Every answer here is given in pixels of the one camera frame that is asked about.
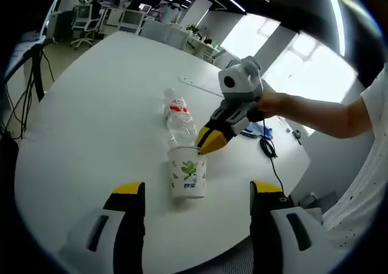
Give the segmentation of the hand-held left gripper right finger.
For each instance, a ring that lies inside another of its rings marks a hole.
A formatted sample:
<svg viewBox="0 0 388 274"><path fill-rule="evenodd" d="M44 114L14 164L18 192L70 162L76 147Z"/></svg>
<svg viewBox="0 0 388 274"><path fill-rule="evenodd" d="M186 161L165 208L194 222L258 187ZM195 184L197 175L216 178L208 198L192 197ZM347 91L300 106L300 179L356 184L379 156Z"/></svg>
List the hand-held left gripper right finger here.
<svg viewBox="0 0 388 274"><path fill-rule="evenodd" d="M326 230L276 185L250 183L250 216L254 273L330 273L336 266Z"/></svg>

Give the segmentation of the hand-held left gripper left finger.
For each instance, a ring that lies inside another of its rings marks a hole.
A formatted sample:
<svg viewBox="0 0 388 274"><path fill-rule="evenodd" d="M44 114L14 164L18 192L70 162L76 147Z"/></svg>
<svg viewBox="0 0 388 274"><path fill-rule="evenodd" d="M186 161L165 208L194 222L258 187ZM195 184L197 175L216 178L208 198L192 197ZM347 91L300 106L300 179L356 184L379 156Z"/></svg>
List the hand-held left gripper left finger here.
<svg viewBox="0 0 388 274"><path fill-rule="evenodd" d="M145 183L115 188L69 230L59 251L71 273L142 273Z"/></svg>

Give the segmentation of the person's right hand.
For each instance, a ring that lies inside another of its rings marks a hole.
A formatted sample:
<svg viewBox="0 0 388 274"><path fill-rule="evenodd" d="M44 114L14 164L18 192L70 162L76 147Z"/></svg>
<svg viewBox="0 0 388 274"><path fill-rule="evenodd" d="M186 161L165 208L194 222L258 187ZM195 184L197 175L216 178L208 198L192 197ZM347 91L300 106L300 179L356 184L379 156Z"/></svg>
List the person's right hand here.
<svg viewBox="0 0 388 274"><path fill-rule="evenodd" d="M298 97L285 93L264 92L256 103L257 111L264 118L282 116L288 119L298 117Z"/></svg>

